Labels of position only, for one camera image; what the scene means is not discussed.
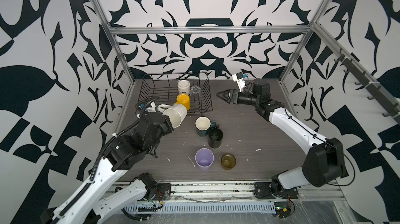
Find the cream white mug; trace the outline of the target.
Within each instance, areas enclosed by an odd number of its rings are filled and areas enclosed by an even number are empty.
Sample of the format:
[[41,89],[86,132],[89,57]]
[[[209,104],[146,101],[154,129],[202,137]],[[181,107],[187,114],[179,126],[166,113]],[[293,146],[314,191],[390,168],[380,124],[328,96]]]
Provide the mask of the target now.
[[178,103],[174,105],[160,104],[157,107],[157,110],[161,112],[162,115],[169,117],[169,120],[172,123],[172,127],[174,129],[178,128],[187,116],[186,107]]

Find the white mug red inside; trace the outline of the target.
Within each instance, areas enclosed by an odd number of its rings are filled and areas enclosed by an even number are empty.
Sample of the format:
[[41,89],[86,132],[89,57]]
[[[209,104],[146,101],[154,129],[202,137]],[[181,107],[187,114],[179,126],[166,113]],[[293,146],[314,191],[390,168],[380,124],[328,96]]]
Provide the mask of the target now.
[[191,84],[188,80],[178,80],[178,93],[179,94],[187,94],[190,95],[191,92]]

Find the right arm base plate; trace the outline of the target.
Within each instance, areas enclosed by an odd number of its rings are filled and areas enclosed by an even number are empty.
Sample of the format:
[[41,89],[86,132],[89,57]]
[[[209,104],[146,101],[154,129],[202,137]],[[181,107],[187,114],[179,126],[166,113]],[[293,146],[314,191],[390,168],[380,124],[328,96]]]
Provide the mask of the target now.
[[278,182],[255,182],[254,196],[259,200],[297,199],[298,189],[285,189]]

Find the clear glass cup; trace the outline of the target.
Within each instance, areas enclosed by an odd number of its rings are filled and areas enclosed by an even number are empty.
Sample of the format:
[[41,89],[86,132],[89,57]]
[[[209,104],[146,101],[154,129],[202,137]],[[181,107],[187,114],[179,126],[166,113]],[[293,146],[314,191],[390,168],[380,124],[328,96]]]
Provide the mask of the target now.
[[194,86],[191,87],[191,93],[190,93],[190,95],[191,95],[192,97],[200,97],[200,96],[201,96],[201,92],[202,92],[201,87],[198,86],[198,85],[194,85]]

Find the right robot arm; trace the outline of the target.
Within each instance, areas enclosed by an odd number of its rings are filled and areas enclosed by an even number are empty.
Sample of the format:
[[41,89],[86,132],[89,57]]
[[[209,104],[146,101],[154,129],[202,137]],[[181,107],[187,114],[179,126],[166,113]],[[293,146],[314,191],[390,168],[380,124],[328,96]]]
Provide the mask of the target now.
[[251,90],[246,89],[247,83],[243,79],[235,82],[238,89],[217,92],[217,97],[228,104],[253,106],[261,117],[282,130],[306,154],[300,167],[272,178],[272,195],[277,196],[305,185],[319,188],[348,174],[342,143],[336,138],[329,139],[317,133],[295,118],[283,103],[272,98],[268,82],[254,80]]

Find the yellow mug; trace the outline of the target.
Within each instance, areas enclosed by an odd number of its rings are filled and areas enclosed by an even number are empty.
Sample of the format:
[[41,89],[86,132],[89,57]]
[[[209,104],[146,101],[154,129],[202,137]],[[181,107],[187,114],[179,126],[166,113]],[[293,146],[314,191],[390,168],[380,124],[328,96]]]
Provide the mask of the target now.
[[187,111],[189,111],[191,109],[191,102],[190,102],[190,97],[188,94],[186,93],[181,93],[177,96],[176,104],[181,104],[183,105]]

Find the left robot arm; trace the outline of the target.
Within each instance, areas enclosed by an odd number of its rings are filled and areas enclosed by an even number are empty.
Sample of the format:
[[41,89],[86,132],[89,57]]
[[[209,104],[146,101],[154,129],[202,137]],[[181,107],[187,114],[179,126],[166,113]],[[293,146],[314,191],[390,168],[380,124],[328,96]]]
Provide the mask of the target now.
[[68,200],[47,209],[41,215],[42,223],[102,224],[130,203],[152,200],[158,183],[149,173],[140,174],[113,195],[103,196],[146,155],[156,157],[161,138],[173,133],[170,118],[150,108],[157,99],[144,100],[138,119],[119,133],[113,133],[99,152],[90,176]]

